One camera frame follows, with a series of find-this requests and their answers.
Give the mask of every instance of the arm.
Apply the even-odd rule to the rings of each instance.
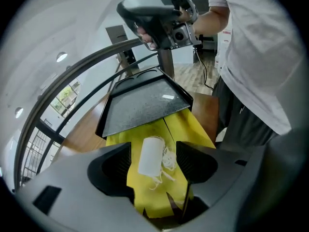
[[[210,7],[209,12],[198,17],[193,24],[195,34],[214,35],[226,28],[230,10],[228,7]]]

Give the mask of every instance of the black cable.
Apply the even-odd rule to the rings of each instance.
[[[206,81],[207,81],[207,68],[206,68],[206,65],[205,65],[204,62],[201,61],[201,59],[199,58],[199,55],[198,55],[198,53],[197,53],[197,49],[196,49],[195,45],[194,45],[193,47],[194,47],[194,49],[195,49],[195,53],[196,53],[196,55],[197,55],[198,61],[199,61],[199,63],[201,64],[201,67],[202,67],[202,64],[203,64],[203,65],[204,65],[204,68],[205,68],[205,71],[206,71],[206,76],[205,76],[205,72],[203,71],[203,74],[204,74],[204,85],[205,85],[206,87],[210,88],[210,89],[213,91],[213,88],[210,87],[210,86],[208,86],[208,85],[206,84]]]

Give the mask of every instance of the gray pants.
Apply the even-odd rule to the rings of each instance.
[[[264,145],[277,135],[238,100],[222,78],[215,85],[212,95],[219,98],[217,135],[227,127],[218,148],[243,151],[250,146]]]

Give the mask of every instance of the wooden table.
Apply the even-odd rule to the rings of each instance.
[[[69,154],[72,152],[82,153],[106,145],[106,141],[97,136],[95,131],[108,95],[105,95],[76,124],[56,153],[55,160],[62,157],[61,151],[63,151],[63,155],[67,155],[67,153],[64,153],[66,150],[70,152]],[[190,92],[190,95],[194,99],[192,107],[193,115],[200,122],[210,139],[215,142],[219,116],[218,98],[194,92]]]

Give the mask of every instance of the white string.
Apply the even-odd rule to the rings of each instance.
[[[162,164],[165,168],[167,168],[170,171],[174,171],[176,168],[176,154],[172,151],[169,150],[169,148],[165,145],[165,141],[163,138],[158,137],[158,136],[153,136],[154,138],[158,138],[164,142],[164,150],[163,150],[163,156],[162,156]],[[175,181],[172,176],[170,176],[168,173],[166,173],[162,166],[161,166],[161,172],[159,178],[156,176],[153,176],[152,179],[154,180],[155,187],[154,188],[149,188],[150,190],[155,190],[159,184],[162,184],[162,174],[165,175],[166,178],[168,178],[171,181]]]

